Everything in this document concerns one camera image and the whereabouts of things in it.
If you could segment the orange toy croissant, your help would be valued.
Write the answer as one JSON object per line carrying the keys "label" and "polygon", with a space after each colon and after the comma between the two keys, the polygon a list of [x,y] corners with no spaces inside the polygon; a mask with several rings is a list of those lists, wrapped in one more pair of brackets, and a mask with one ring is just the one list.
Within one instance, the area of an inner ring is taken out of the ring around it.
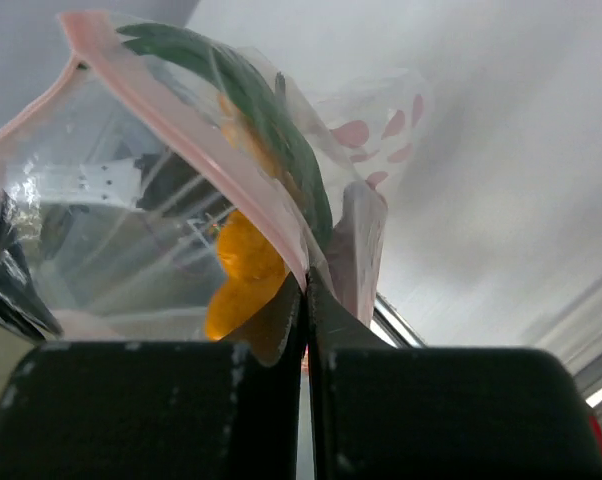
{"label": "orange toy croissant", "polygon": [[[292,176],[270,153],[247,117],[223,94],[221,132],[236,150],[250,154],[267,175],[279,180],[295,200],[302,194]],[[218,341],[243,325],[278,292],[288,268],[272,244],[236,209],[218,231],[216,255],[227,280],[213,295],[206,312],[205,334]]]}

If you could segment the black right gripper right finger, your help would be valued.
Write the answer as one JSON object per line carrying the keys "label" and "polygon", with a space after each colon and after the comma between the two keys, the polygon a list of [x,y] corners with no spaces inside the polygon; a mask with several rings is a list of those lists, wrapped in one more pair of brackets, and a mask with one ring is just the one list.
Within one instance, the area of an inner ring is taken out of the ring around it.
{"label": "black right gripper right finger", "polygon": [[307,280],[319,479],[602,479],[572,376],[531,348],[394,348]]}

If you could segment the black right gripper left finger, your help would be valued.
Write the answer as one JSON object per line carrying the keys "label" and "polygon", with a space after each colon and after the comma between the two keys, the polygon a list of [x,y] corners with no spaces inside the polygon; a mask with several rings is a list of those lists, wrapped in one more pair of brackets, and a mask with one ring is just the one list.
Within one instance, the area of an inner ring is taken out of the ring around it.
{"label": "black right gripper left finger", "polygon": [[0,396],[0,479],[291,479],[301,292],[218,342],[50,342]]}

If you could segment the green toy scallion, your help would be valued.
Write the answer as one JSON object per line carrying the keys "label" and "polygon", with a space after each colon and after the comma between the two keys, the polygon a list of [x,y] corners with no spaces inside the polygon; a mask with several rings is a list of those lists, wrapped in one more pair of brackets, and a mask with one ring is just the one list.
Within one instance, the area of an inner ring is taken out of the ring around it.
{"label": "green toy scallion", "polygon": [[290,173],[304,195],[300,207],[320,248],[332,236],[332,214],[313,149],[294,125],[285,102],[257,69],[233,48],[185,28],[153,22],[121,26],[126,48],[178,65],[217,87],[243,114],[247,126]]}

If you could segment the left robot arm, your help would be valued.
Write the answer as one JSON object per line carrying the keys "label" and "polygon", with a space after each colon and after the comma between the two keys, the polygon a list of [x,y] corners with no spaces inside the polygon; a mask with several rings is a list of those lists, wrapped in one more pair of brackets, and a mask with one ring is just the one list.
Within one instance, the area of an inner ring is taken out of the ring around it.
{"label": "left robot arm", "polygon": [[203,177],[176,154],[144,154],[105,162],[54,161],[34,155],[10,164],[4,192],[23,205],[172,210]]}

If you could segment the clear pink zip top bag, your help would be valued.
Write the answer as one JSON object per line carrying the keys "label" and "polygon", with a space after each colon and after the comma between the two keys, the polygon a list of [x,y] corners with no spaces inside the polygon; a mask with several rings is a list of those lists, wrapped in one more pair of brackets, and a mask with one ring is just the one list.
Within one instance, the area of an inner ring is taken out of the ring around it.
{"label": "clear pink zip top bag", "polygon": [[219,340],[317,275],[364,324],[428,98],[393,69],[308,99],[252,49],[62,13],[70,58],[0,129],[0,326]]}

